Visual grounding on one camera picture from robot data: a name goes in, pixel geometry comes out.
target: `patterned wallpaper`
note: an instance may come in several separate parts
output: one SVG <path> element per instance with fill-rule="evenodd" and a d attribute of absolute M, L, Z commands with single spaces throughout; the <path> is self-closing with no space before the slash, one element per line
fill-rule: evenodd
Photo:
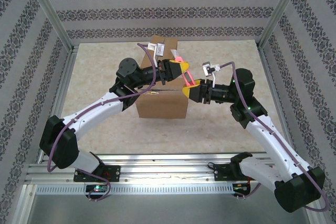
<path fill-rule="evenodd" d="M 334 1 L 291 0 L 264 50 L 296 150 L 326 173 L 327 223 L 336 223 Z"/>
<path fill-rule="evenodd" d="M 37 0 L 0 0 L 0 223 L 10 223 L 67 51 Z"/>
<path fill-rule="evenodd" d="M 50 0 L 74 44 L 256 39 L 278 0 Z"/>

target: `floor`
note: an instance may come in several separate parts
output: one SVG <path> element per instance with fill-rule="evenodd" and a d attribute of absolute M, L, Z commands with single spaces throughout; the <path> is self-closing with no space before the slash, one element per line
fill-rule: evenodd
<path fill-rule="evenodd" d="M 180 55 L 190 63 L 195 79 L 203 78 L 202 63 L 236 62 L 249 69 L 256 82 L 255 97 L 282 133 L 256 44 L 245 41 L 180 41 Z M 115 81 L 119 62 L 144 53 L 135 42 L 81 44 L 62 116 L 73 114 L 103 96 Z M 228 84 L 232 69 L 218 73 L 216 83 Z M 263 151 L 259 143 L 231 116 L 229 104 L 189 101 L 186 119 L 141 119 L 135 105 L 92 129 L 78 143 L 96 154 L 218 153 Z"/>

